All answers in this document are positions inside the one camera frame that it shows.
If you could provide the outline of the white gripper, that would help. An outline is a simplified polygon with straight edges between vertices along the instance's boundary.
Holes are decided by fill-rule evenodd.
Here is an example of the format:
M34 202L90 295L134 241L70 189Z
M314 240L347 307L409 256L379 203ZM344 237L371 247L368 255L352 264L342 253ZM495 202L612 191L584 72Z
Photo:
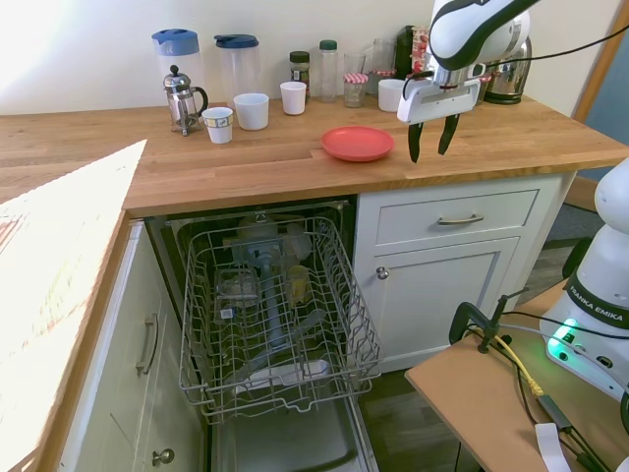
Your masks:
M471 111L477 103L485 64L449 71L441 66L410 75L402 87L397 118L408 127L411 160L417 163L421 153L421 136L425 122L445 118L438 153L445 155L456 133L461 113Z

